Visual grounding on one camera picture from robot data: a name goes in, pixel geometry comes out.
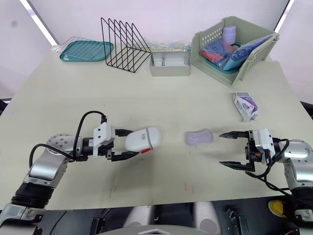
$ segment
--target white mouse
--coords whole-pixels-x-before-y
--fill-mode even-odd
[[[155,127],[130,133],[125,139],[125,149],[146,153],[161,144],[161,135]]]

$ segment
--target lavender soap bar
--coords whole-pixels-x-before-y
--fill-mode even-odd
[[[187,145],[194,146],[199,143],[211,143],[213,142],[213,135],[208,129],[200,131],[190,131],[185,134]]]

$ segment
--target white wall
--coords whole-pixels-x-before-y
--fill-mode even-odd
[[[295,0],[271,57],[278,60],[297,95],[313,104],[313,0]]]
[[[134,23],[153,42],[191,42],[222,18],[237,16],[274,30],[288,0],[28,0],[59,43],[102,40],[100,17]]]
[[[0,98],[12,98],[51,45],[19,0],[0,4]]]

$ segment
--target white package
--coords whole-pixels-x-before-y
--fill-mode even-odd
[[[258,106],[248,92],[236,92],[234,94],[234,103],[243,117],[243,122],[255,120],[258,117]]]

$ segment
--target black wire file organizer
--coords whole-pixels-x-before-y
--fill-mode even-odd
[[[101,17],[101,28],[103,42],[106,41],[105,37],[108,37],[110,45],[111,43],[114,45],[112,53],[106,57],[108,66],[136,72],[150,56],[151,51],[147,43],[133,23],[123,23],[110,18],[106,21]]]

